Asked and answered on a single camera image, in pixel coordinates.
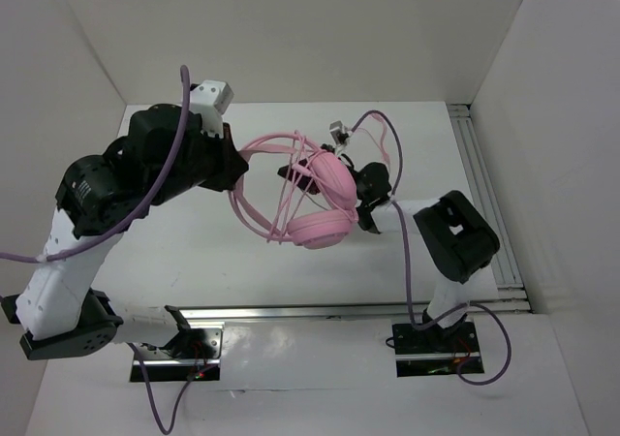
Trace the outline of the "pink headphones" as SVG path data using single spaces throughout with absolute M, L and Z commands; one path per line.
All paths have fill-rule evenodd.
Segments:
M 285 166 L 302 166 L 319 186 L 310 195 L 283 179 L 275 213 L 263 216 L 244 196 L 244 179 L 229 191 L 237 219 L 266 242 L 292 244 L 309 250 L 342 242 L 358 222 L 357 192 L 349 169 L 335 155 L 300 132 L 260 136 L 239 150 L 250 161 L 256 155 L 284 155 Z

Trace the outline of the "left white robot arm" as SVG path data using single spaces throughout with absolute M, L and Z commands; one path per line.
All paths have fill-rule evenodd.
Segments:
M 8 320 L 23 327 L 29 360 L 85 357 L 111 342 L 178 358 L 198 339 L 178 308 L 125 309 L 92 285 L 113 246 L 151 207 L 197 187 L 230 191 L 247 172 L 224 111 L 197 102 L 137 111 L 126 135 L 67 168 L 33 276 L 22 294 L 2 301 Z

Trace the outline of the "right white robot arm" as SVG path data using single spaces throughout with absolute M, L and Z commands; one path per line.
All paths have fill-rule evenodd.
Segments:
M 423 331 L 427 347 L 443 351 L 456 338 L 470 300 L 465 285 L 485 269 L 500 249 L 497 234 L 463 193 L 453 190 L 426 201 L 398 201 L 389 183 L 388 167 L 372 162 L 347 171 L 356 184 L 358 225 L 371 234 L 400 233 L 405 261 L 406 304 L 415 330 Z M 441 274 L 430 303 L 418 323 L 413 311 L 413 268 L 410 234 L 417 234 Z

